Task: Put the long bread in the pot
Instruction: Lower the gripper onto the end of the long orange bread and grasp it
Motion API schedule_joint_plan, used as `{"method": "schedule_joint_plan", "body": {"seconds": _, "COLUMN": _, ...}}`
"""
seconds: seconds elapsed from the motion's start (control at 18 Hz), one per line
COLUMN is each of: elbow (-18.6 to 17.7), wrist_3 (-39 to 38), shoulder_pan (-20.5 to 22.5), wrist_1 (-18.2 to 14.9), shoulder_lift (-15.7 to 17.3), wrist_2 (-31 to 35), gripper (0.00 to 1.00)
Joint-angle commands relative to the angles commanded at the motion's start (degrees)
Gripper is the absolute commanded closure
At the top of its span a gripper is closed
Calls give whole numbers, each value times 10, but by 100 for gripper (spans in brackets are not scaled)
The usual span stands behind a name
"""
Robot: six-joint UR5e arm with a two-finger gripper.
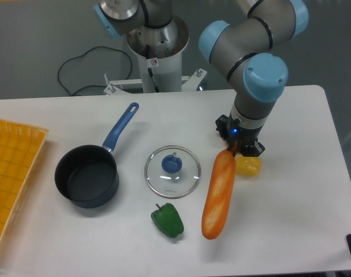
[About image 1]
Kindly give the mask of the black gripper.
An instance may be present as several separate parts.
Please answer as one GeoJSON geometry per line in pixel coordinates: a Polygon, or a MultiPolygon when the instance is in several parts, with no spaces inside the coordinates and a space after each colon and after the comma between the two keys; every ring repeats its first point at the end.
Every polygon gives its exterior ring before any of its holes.
{"type": "Polygon", "coordinates": [[[247,129],[242,127],[242,121],[232,119],[231,115],[221,115],[216,121],[216,131],[226,141],[227,150],[233,156],[240,154],[244,157],[259,157],[265,147],[258,141],[258,135],[262,129],[247,129]]]}

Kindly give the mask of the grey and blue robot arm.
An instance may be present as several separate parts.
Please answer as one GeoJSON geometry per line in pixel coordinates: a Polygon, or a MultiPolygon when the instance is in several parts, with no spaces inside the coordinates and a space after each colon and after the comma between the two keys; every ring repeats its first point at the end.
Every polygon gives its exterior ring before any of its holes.
{"type": "MultiPolygon", "coordinates": [[[[246,20],[235,27],[214,21],[198,47],[236,92],[230,114],[216,121],[217,131],[233,154],[257,157],[264,151],[258,135],[288,78],[286,64],[270,50],[303,32],[309,14],[302,1],[238,4],[246,20]]],[[[171,1],[100,1],[94,11],[109,36],[126,37],[137,55],[144,92],[181,90],[181,54],[189,31],[171,1]]]]}

